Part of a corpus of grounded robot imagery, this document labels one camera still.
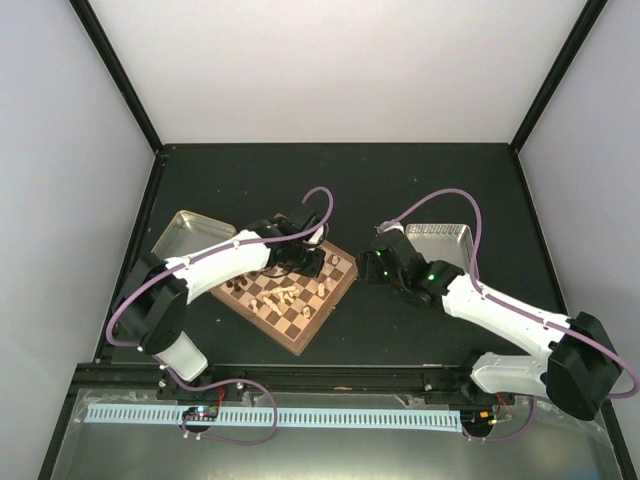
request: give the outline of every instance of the black frame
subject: black frame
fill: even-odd
[[[96,50],[100,54],[114,82],[122,93],[134,118],[138,122],[140,129],[144,133],[151,149],[156,155],[151,174],[149,176],[149,181],[147,183],[140,209],[138,211],[131,239],[126,250],[122,268],[116,281],[114,289],[115,296],[115,292],[118,292],[122,287],[127,273],[131,270],[136,258],[140,253],[142,238],[147,228],[151,209],[155,201],[157,189],[162,179],[162,173],[166,163],[166,155],[164,154],[165,145],[160,140],[160,137],[158,136],[149,116],[147,115],[142,102],[136,94],[135,89],[124,70],[124,67],[118,60],[116,52],[111,46],[111,43],[109,42],[106,33],[100,25],[100,22],[95,12],[93,11],[89,1],[69,0],[69,2],[76,11],[78,18],[82,22],[87,31],[87,34],[89,35],[89,38],[96,47]],[[530,209],[530,214],[536,225],[540,244],[543,246],[545,251],[545,260],[549,272],[551,272],[557,301],[558,304],[563,307],[562,310],[564,313],[567,313],[567,309],[562,297],[557,276],[555,275],[553,264],[551,263],[551,257],[546,247],[546,242],[542,234],[542,229],[538,221],[538,216],[533,205],[533,201],[524,177],[522,164],[520,162],[518,154],[522,150],[522,147],[535,128],[535,125],[544,112],[544,109],[551,100],[553,93],[555,92],[565,73],[569,69],[573,59],[575,58],[584,40],[591,31],[591,28],[597,21],[606,3],[607,0],[586,1],[586,4],[580,16],[576,20],[567,40],[560,50],[532,105],[530,106],[527,114],[525,115],[525,118],[518,128],[516,135],[509,145],[512,152],[513,161],[518,168],[523,189],[525,192],[527,192],[527,203]],[[56,424],[51,442],[49,444],[49,449],[44,459],[39,478],[49,478],[53,472],[55,461],[62,444],[62,439],[64,438],[65,430],[72,413],[73,405],[75,403],[77,393],[80,389],[139,388],[156,390],[158,388],[158,382],[162,378],[162,372],[157,367],[152,365],[133,364],[110,365],[109,361],[111,360],[112,352],[112,348],[105,343],[103,334],[100,338],[95,353],[96,363],[78,365],[67,397],[65,398],[64,405]],[[305,369],[301,369],[300,367],[287,367],[285,370],[290,371],[292,376],[299,375],[301,373],[303,375],[305,373],[308,373],[308,371],[305,372]],[[417,378],[424,379],[425,372],[422,372],[421,369],[412,369],[410,373],[405,372],[407,374],[407,377],[405,377],[407,379],[406,383],[403,383],[403,381],[398,382],[396,377],[398,373],[401,373],[398,370],[406,369],[378,368],[375,370],[375,382],[378,389],[381,391],[384,391],[385,389],[388,389],[390,387],[400,388],[401,390],[406,389],[409,391],[414,391],[415,389],[422,388],[422,383],[417,380]],[[363,369],[329,369],[328,371],[324,372],[324,374],[329,376],[332,375],[332,373],[335,373],[336,376],[344,376],[345,373],[351,374],[358,378],[362,378],[362,381],[367,385],[367,388],[371,388],[372,386],[376,385],[371,385],[371,376],[368,375],[369,372],[364,372]],[[389,381],[385,381],[385,372],[388,372]],[[615,455],[620,465],[623,477],[627,480],[637,479],[633,464],[631,462],[629,451],[622,436],[622,432],[620,430],[620,426],[618,424],[611,402],[607,401],[605,403],[605,405],[602,407],[602,414],[605,419],[607,430],[614,446]]]

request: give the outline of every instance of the wire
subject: wire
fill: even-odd
[[[460,190],[459,188],[444,188],[442,190],[438,190],[436,192],[430,193],[429,195],[425,196],[424,198],[422,198],[421,200],[418,200],[416,203],[414,203],[411,207],[409,207],[405,212],[403,212],[399,217],[394,218],[393,220],[389,220],[388,222],[383,222],[379,227],[378,227],[378,232],[384,231],[387,228],[389,228],[391,225],[393,225],[394,223],[398,223],[402,220],[404,220],[408,215],[410,215],[411,213],[413,213],[418,207],[420,207],[421,205],[423,205],[424,203],[428,202],[429,200],[432,200],[436,197],[439,197],[441,195],[446,195],[446,194],[456,194],[456,195],[460,195],[464,198],[466,198],[469,203],[471,203],[471,206],[473,207],[473,211],[476,215],[476,234],[474,236],[473,239],[473,248],[471,250],[471,264],[470,264],[470,272],[469,272],[469,276],[471,278],[471,283],[473,284],[473,287],[476,289],[476,291],[480,294],[483,294],[482,291],[482,286],[478,283],[478,274],[477,274],[477,264],[478,264],[478,249],[480,247],[480,240],[482,238],[482,214],[480,213],[480,207],[478,205],[478,202],[476,201],[475,198],[473,198],[469,193],[465,192],[464,190]],[[504,300],[501,300],[491,294],[487,294],[484,295],[483,297],[486,298],[487,300],[492,301],[493,303],[500,305],[501,307],[506,308],[507,310],[510,310],[514,313],[517,313],[525,318],[528,318],[529,320],[532,320],[536,323],[539,323],[542,326],[545,327],[549,327],[549,328],[553,328],[554,330],[557,330],[559,332],[564,333],[565,335],[569,335],[570,337],[575,338],[576,340],[579,340],[587,345],[589,345],[590,347],[596,349],[598,352],[602,353],[604,356],[610,358],[611,360],[613,360],[616,364],[618,364],[618,366],[620,366],[623,370],[626,370],[627,373],[629,374],[629,376],[631,377],[631,380],[633,381],[633,387],[627,391],[627,392],[621,392],[621,393],[611,393],[609,394],[609,398],[611,399],[621,399],[621,398],[629,398],[629,397],[633,397],[634,395],[636,395],[638,393],[638,391],[640,391],[640,376],[634,371],[633,367],[623,358],[621,358],[618,354],[616,354],[615,352],[609,350],[607,347],[605,347],[604,345],[599,344],[598,342],[592,340],[591,338],[587,337],[586,335],[583,335],[579,332],[576,332],[575,330],[571,330],[569,328],[563,327],[562,325],[558,325],[557,323],[554,322],[547,322],[545,321],[542,317],[539,317],[537,315],[534,315],[532,313],[529,313],[525,310],[522,310],[521,308],[516,307],[515,305],[511,305],[508,302],[505,302]]]
[[[507,402],[504,401],[504,398],[502,398],[502,395],[500,395],[499,393],[496,393],[496,398],[498,399],[498,402],[500,402],[500,407],[498,407],[498,413],[500,413],[500,409],[502,408],[502,405],[504,405],[505,407],[507,407],[507,409],[509,410],[509,413],[511,413],[513,417],[516,416],[516,412],[513,411],[513,408],[511,408],[511,405],[509,405]]]
[[[220,387],[220,393],[218,394],[218,403],[216,404],[216,408],[220,408],[222,406],[222,401],[224,400],[227,391],[224,387]]]
[[[280,273],[278,275],[267,275],[266,273],[264,273],[264,272],[268,272],[269,270],[273,270],[273,269],[272,268],[267,268],[266,270],[261,271],[260,274],[263,277],[267,277],[267,278],[282,278],[282,277],[286,277],[287,275],[289,275],[290,273],[293,272],[293,269],[289,268],[289,269],[287,269],[287,271],[285,271],[283,273]]]
[[[275,243],[275,242],[284,242],[289,240],[297,240],[299,238],[303,238],[303,237],[306,237],[307,235],[313,234],[316,230],[318,230],[319,228],[322,228],[327,223],[327,221],[329,220],[329,217],[331,216],[331,213],[333,212],[333,195],[331,194],[329,189],[325,187],[315,187],[309,190],[307,194],[302,198],[302,203],[306,203],[307,200],[316,192],[323,192],[327,196],[327,200],[329,201],[327,211],[324,214],[324,217],[322,217],[322,220],[320,220],[320,223],[318,223],[317,225],[314,225],[313,227],[303,232],[294,233],[292,235],[284,235],[282,237],[252,238],[247,240],[240,240],[239,242],[236,242],[236,243],[230,242],[230,243],[223,243],[220,245],[216,245],[211,250],[207,250],[206,252],[203,252],[199,255],[190,257],[190,263],[191,264],[197,263],[200,260],[210,257],[211,255],[224,252],[225,250],[229,250],[231,248],[237,248],[244,245],[256,245],[261,243],[268,244],[268,243]],[[137,347],[138,344],[136,342],[122,342],[114,338],[113,328],[115,327],[116,323],[118,323],[118,320],[120,319],[124,311],[127,308],[129,308],[131,304],[135,302],[143,293],[145,293],[147,290],[149,290],[158,282],[161,282],[165,278],[187,267],[187,265],[188,263],[184,263],[184,264],[176,265],[175,267],[165,270],[164,272],[147,280],[140,287],[138,287],[138,289],[135,290],[129,297],[127,297],[127,299],[124,302],[122,302],[120,306],[116,309],[116,311],[113,313],[113,315],[109,319],[109,323],[107,323],[107,329],[106,329],[107,341],[111,345],[114,345],[116,347]]]
[[[538,406],[538,400],[536,399],[536,397],[531,397],[531,412],[529,413],[529,418],[527,418],[526,423],[515,432],[510,433],[509,435],[505,435],[504,437],[500,437],[500,438],[474,437],[464,427],[462,427],[462,434],[465,437],[467,437],[470,441],[475,440],[477,442],[483,442],[483,443],[500,443],[500,442],[505,442],[507,440],[513,440],[514,438],[519,437],[520,435],[522,435],[523,433],[525,433],[527,430],[531,428],[531,425],[533,425],[533,422],[536,418],[537,406]]]
[[[183,388],[188,392],[204,392],[206,390],[211,390],[213,388],[223,387],[225,385],[230,385],[230,384],[235,384],[240,382],[245,385],[251,385],[257,388],[258,390],[262,391],[262,393],[264,393],[269,399],[269,402],[271,403],[271,406],[273,408],[273,423],[271,424],[271,427],[269,428],[269,431],[267,432],[267,434],[264,435],[263,437],[257,440],[237,440],[235,438],[223,437],[221,435],[200,433],[199,435],[202,438],[208,438],[211,440],[220,440],[222,442],[231,443],[233,445],[240,445],[243,447],[253,447],[255,445],[260,445],[271,440],[271,438],[275,435],[276,429],[278,426],[278,405],[276,404],[276,400],[275,398],[273,398],[273,395],[271,394],[271,392],[267,390],[264,386],[260,385],[258,382],[254,382],[253,380],[248,380],[246,378],[231,378],[229,380],[222,380],[220,382],[215,382],[215,383],[212,383],[211,385],[205,385],[203,387],[192,387],[184,383],[182,379],[178,376],[178,374],[174,372],[171,368],[167,368],[166,370],[167,372],[169,372],[169,375],[171,375],[171,378],[173,378],[173,381],[176,382],[177,385],[179,385],[181,388]],[[183,420],[181,427],[185,435],[188,436],[190,433],[193,433],[187,430],[187,418]]]

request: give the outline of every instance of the white cable tray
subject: white cable tray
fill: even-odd
[[[85,423],[178,425],[183,405],[89,405]],[[215,421],[189,421],[189,425],[269,427],[269,407],[221,407]],[[369,410],[335,408],[278,408],[279,427],[377,428],[461,432],[460,412],[446,410]]]

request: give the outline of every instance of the chess piece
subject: chess piece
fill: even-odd
[[[278,315],[282,315],[282,312],[280,311],[278,306],[273,303],[273,301],[269,297],[264,297],[263,301],[272,311],[276,312]]]

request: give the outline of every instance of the black metal beam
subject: black metal beam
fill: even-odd
[[[200,377],[199,385],[209,385],[229,378],[246,378],[265,386],[272,393],[337,393],[421,396],[430,405],[447,405],[453,409],[490,409],[494,394],[475,387],[465,367],[268,367],[256,365],[212,365]],[[180,388],[165,374],[165,387],[158,390],[158,400],[192,404],[215,403],[217,390],[193,393]],[[241,390],[227,389],[227,400],[239,400]],[[505,393],[508,403],[512,394]]]
[[[109,42],[107,34],[102,28],[102,25],[100,25],[100,21],[93,11],[91,4],[88,0],[69,0],[69,2],[76,11],[76,14],[82,22],[85,30],[89,34],[89,38],[100,54],[102,61],[111,74],[111,77],[114,82],[116,82],[118,90],[120,90],[120,93],[124,97],[125,102],[127,102],[131,113],[138,122],[142,133],[147,138],[149,146],[151,146],[154,153],[160,153],[163,149],[163,143],[156,133],[156,130],[153,127],[140,98],[138,98],[138,94],[134,90],[129,77],[124,71],[124,67],[120,63],[115,50],[111,46],[111,42]]]
[[[580,16],[571,29],[560,53],[553,62],[551,70],[549,70],[549,73],[547,74],[547,78],[544,79],[536,98],[533,100],[533,103],[529,107],[529,111],[518,128],[515,137],[513,137],[513,140],[511,141],[511,148],[513,148],[516,153],[522,150],[522,147],[529,138],[529,135],[531,135],[531,132],[538,123],[542,112],[544,112],[549,100],[551,100],[551,97],[562,81],[564,74],[567,73],[571,62],[573,62],[573,59],[580,50],[580,47],[587,38],[587,35],[589,35],[591,28],[596,23],[596,20],[600,16],[600,13],[606,4],[607,0],[588,0],[582,9]]]
[[[624,480],[638,480],[638,475],[633,468],[631,455],[629,455],[629,449],[624,441],[624,436],[622,435],[622,430],[618,423],[618,417],[616,417],[611,401],[607,400],[600,411],[602,412],[602,417],[604,418],[604,424],[607,427],[609,438],[613,444],[613,453],[616,455],[616,460],[618,460],[622,478],[624,478]]]

